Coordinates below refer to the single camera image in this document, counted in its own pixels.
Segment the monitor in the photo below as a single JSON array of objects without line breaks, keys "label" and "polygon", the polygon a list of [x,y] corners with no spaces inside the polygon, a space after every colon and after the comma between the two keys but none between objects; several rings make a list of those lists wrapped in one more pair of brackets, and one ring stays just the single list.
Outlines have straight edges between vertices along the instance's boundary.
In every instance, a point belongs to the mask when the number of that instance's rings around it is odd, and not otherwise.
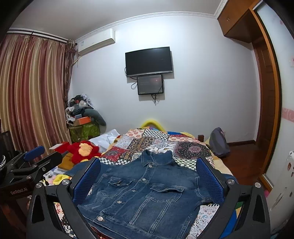
[{"label": "monitor", "polygon": [[169,47],[126,53],[127,77],[168,72],[173,72]]},{"label": "monitor", "polygon": [[147,75],[137,77],[138,95],[163,93],[162,75]]}]

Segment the screw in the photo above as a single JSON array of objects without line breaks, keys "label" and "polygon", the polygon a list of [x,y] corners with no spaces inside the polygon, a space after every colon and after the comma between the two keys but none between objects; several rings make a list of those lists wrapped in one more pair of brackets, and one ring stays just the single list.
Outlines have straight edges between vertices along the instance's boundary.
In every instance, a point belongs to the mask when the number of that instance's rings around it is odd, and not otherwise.
[{"label": "screw", "polygon": [[229,178],[229,179],[228,179],[228,184],[234,185],[234,184],[235,184],[235,180],[234,180],[234,179],[231,179],[231,178]]},{"label": "screw", "polygon": [[257,187],[257,188],[260,188],[260,187],[261,187],[261,185],[260,185],[259,182],[256,182],[256,183],[254,184],[254,186]]},{"label": "screw", "polygon": [[36,184],[36,188],[40,188],[40,187],[42,187],[42,185],[43,185],[43,183],[39,182]]},{"label": "screw", "polygon": [[68,180],[68,179],[63,180],[63,181],[62,181],[62,184],[63,184],[63,185],[68,185],[68,184],[69,184],[69,180]]}]

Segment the crown molding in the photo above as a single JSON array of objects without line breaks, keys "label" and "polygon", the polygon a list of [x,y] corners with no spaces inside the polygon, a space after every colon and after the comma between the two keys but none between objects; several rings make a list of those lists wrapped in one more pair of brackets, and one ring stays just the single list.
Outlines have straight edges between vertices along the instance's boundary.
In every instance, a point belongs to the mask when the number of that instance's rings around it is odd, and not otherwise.
[{"label": "crown molding", "polygon": [[119,20],[119,21],[110,23],[110,24],[105,25],[103,27],[100,27],[100,28],[98,28],[94,31],[91,31],[88,34],[78,38],[76,40],[76,42],[79,43],[79,42],[83,41],[84,39],[86,39],[96,33],[99,33],[101,31],[108,29],[108,28],[112,28],[112,27],[115,27],[115,26],[123,24],[123,23],[135,21],[135,20],[140,20],[140,19],[144,19],[144,18],[157,17],[157,16],[202,16],[202,17],[215,18],[215,14],[213,15],[213,14],[208,14],[208,13],[189,12],[189,11],[168,11],[168,12],[148,13],[148,14],[144,14],[144,15],[129,17],[129,18],[126,18],[123,20]]},{"label": "crown molding", "polygon": [[227,4],[228,0],[221,0],[218,8],[216,9],[216,12],[214,14],[214,18],[218,18],[219,15],[221,14],[222,10],[224,9],[225,5]]}]

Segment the striped curtain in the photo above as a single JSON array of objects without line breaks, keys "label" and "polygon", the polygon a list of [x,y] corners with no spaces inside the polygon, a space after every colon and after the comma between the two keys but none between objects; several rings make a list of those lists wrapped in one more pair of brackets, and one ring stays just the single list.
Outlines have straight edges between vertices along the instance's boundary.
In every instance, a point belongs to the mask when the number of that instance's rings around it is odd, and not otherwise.
[{"label": "striped curtain", "polygon": [[15,149],[70,141],[64,113],[65,44],[8,34],[0,44],[0,118]]}]

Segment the pink wall border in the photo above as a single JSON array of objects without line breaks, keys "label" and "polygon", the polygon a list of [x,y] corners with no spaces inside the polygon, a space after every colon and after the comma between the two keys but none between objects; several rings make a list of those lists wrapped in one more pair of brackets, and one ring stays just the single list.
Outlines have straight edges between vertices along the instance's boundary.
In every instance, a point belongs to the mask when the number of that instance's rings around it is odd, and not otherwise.
[{"label": "pink wall border", "polygon": [[282,118],[294,122],[294,110],[282,108]]}]

